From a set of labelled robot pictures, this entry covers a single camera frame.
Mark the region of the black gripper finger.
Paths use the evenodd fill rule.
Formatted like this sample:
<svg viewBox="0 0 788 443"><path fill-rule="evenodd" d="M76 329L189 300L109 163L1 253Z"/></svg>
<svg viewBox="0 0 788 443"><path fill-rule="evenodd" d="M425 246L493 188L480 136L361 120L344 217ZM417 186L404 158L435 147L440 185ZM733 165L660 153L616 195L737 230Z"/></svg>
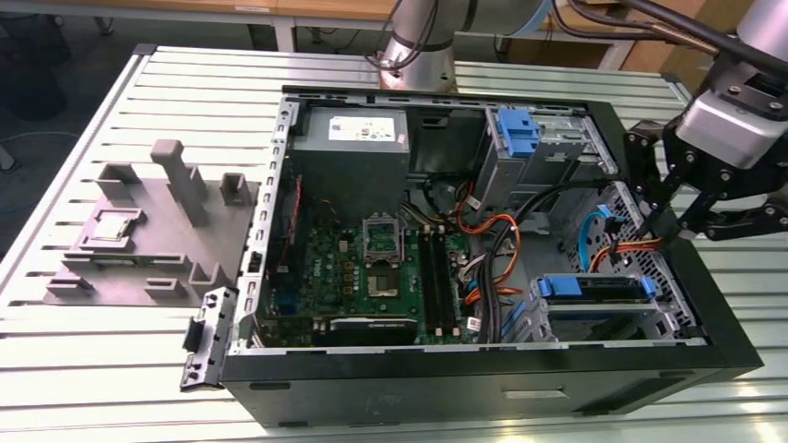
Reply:
<svg viewBox="0 0 788 443"><path fill-rule="evenodd" d="M635 233L637 238L649 232L688 176L688 161L680 159L668 165L668 175L661 177L655 145L661 140L663 131L664 127L659 123L641 120L623 137L628 185L640 198L639 208L644 215L644 221Z"/></svg>
<svg viewBox="0 0 788 443"><path fill-rule="evenodd" d="M739 211L713 211L721 194L701 192L677 220L681 238L703 234L724 241L787 231L787 186L767 194L764 204Z"/></svg>

